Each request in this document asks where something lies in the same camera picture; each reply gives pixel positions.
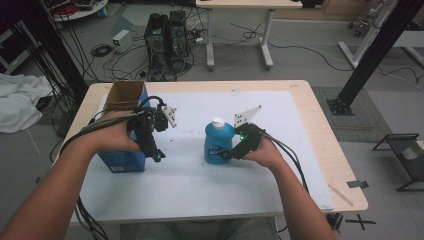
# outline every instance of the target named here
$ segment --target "person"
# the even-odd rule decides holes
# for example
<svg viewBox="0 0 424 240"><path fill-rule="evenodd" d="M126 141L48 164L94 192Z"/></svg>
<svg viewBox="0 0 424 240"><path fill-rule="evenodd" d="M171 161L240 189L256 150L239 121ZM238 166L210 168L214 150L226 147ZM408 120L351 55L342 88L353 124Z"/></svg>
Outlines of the person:
<svg viewBox="0 0 424 240"><path fill-rule="evenodd" d="M111 112L106 116L124 114L128 112ZM63 239L93 156L106 150L140 150L128 137L127 122L72 141L9 220L0 233L0 240ZM257 162L274 175L291 239L335 239L324 215L270 140L263 138L259 148L244 159Z"/></svg>

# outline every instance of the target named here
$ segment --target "bottle cap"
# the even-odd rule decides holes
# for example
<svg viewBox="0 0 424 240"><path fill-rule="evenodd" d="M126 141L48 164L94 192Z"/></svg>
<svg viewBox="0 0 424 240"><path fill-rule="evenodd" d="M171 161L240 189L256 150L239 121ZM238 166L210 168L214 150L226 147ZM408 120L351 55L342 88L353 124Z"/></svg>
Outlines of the bottle cap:
<svg viewBox="0 0 424 240"><path fill-rule="evenodd" d="M222 129L225 125L225 121L222 118L213 118L212 119L212 126L215 129Z"/></svg>

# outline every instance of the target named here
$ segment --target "white cloth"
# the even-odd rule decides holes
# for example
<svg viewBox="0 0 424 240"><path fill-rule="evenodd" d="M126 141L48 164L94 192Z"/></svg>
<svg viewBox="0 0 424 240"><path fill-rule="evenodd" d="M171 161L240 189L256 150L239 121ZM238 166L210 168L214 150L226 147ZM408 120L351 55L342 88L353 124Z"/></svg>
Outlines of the white cloth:
<svg viewBox="0 0 424 240"><path fill-rule="evenodd" d="M44 76L0 73L0 132L17 132L40 120L42 114L35 105L51 92L52 87Z"/></svg>

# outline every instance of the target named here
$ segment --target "white table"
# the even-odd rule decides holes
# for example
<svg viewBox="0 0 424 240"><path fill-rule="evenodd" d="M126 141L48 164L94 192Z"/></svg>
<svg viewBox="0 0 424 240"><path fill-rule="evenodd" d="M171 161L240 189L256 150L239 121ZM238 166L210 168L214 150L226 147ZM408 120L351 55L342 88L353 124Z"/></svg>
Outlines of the white table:
<svg viewBox="0 0 424 240"><path fill-rule="evenodd" d="M309 150L315 155L317 166L326 184L325 188L327 188L334 204L333 210L328 208L325 210L326 206L321 208L325 212L349 212L365 210L368 207L362 190L360 188L349 188L346 184L346 182L354 181L356 178L307 82L294 80L164 82L146 83L146 85L149 93L161 93L163 95L176 92L193 92L205 95L209 92L222 91L289 92L301 119L300 122L303 123L304 132L309 139ZM101 98L109 92L110 87L111 84L95 84L90 87L67 138L88 123L96 113ZM284 105L277 101L275 106L281 108ZM184 124L180 124L180 131L184 131ZM289 130L282 128L282 131L288 132ZM172 141L172 137L178 138L185 133L169 129L163 134L169 134L169 141ZM202 148L204 132L199 130L187 134L198 134L199 142L192 143L193 148ZM180 145L171 142L168 144L163 141L157 143L165 154L172 153L177 148L186 147L181 144L181 141ZM202 151L198 154L199 159L202 158ZM146 172L117 175L110 173L105 164L100 159L95 158L87 173L84 183L87 183L87 185L83 187L82 200L84 202L85 194L92 194L91 200L85 202L88 211L95 219L107 223L261 217L283 214L281 202L277 196L278 190L275 180L269 178L269 172L266 169L254 162L232 161L226 166L213 166L200 160L192 163L197 164L197 170L193 172L189 169L190 166L185 168L185 165L178 165L178 162L172 162L172 159L172 154L168 155L161 163L154 163L151 159L147 159ZM260 176L260 182L252 182L257 178L246 177L246 174ZM95 182L99 177L102 178L101 182ZM164 184L169 179L180 181L178 189L173 188L171 184ZM198 188L198 192L195 192L198 196L192 198L189 195L185 196L184 194L193 194L192 188L194 186ZM225 188L227 196L214 195L214 192L222 193L220 187ZM238 195L240 192L250 194L249 197L254 199L243 199L243 196ZM136 195L143 195L142 202L134 199Z"/></svg>
<svg viewBox="0 0 424 240"><path fill-rule="evenodd" d="M69 16L68 15L54 16L54 20L56 22L65 22L65 21L70 21L70 20L74 20L78 18L83 18L102 10L104 7L106 7L107 3L108 3L108 0L99 0L99 1L95 0L93 3L93 8L91 10L87 10L87 11L77 10L74 14Z"/></svg>
<svg viewBox="0 0 424 240"><path fill-rule="evenodd" d="M293 2L291 0L208 0L208 1L197 1L196 5L198 7L207 8L207 31L208 31L208 40L206 43L206 54L207 54L207 66L209 70L213 70L215 65L214 53L213 53L213 40L212 40L212 9L243 9L244 14L252 14L252 9L263 9L266 10L266 27L263 38L260 38L260 46L265 59L267 68L274 66L272 62L271 54L268 49L268 36L271 29L272 16L275 9L298 9L302 7L300 1ZM243 14L242 12L236 12L237 16Z"/></svg>

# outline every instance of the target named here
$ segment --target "gray floor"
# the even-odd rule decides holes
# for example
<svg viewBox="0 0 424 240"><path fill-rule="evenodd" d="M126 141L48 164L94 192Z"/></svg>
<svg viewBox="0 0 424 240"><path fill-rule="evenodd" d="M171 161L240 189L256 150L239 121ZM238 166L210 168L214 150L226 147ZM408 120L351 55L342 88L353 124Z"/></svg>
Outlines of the gray floor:
<svg viewBox="0 0 424 240"><path fill-rule="evenodd" d="M111 43L111 37L122 26L131 27L141 36L144 26L139 26L137 20L146 18L151 8L142 6L113 5L108 8L109 16L99 19L89 16L75 20L73 26L81 45L87 55L90 49L101 43ZM355 38L353 31L347 29L345 22L309 22L309 21L274 21L270 41L278 46L295 46L294 42L309 48L319 49L338 59L329 58L332 65L341 69L350 69L345 57L337 46L338 41L344 41L353 50L361 38ZM223 39L242 39L244 30L228 24L214 25L216 42L228 42ZM180 77L178 81L225 81L225 80L279 80L304 79L312 86L342 87L349 79L351 72L338 71L330 68L317 53L301 48L270 48L275 66L271 70L264 67L257 35L249 42L240 45L218 46L216 48L216 67L214 72L205 68L204 46L194 49L196 55L192 69ZM144 41L135 44L143 45ZM96 58L92 68L99 79L107 78L108 72L102 69L103 63L111 55ZM145 48L134 50L116 65L116 69L129 72L137 67L146 57ZM380 64L383 71L388 72L401 67L414 69L418 76L423 69L412 60L402 49L393 48ZM40 75L35 64L28 60L15 73ZM365 89L383 115L394 133L417 132L424 134L424 93L418 88L424 88L424 77L415 85L411 72L402 70L393 73L398 77L384 76L375 72ZM20 203L36 186L39 177L43 177L50 167L49 154L59 141L49 125L34 125L27 130L13 134L0 133L0 227L3 228ZM338 239L423 239L424 238L424 193L398 193L399 187L408 177L397 159L391 152L372 152L373 144L340 142L357 179L367 181L369 188L364 193L369 201L369 209L360 212L362 219L375 221L377 224L366 224L365 230L356 223L346 223L345 219L357 219L357 213L345 213ZM280 227L284 219L278 219ZM88 235L72 233L68 239L82 239ZM280 234L283 239L289 239L287 232ZM197 236L194 239L206 239Z"/></svg>

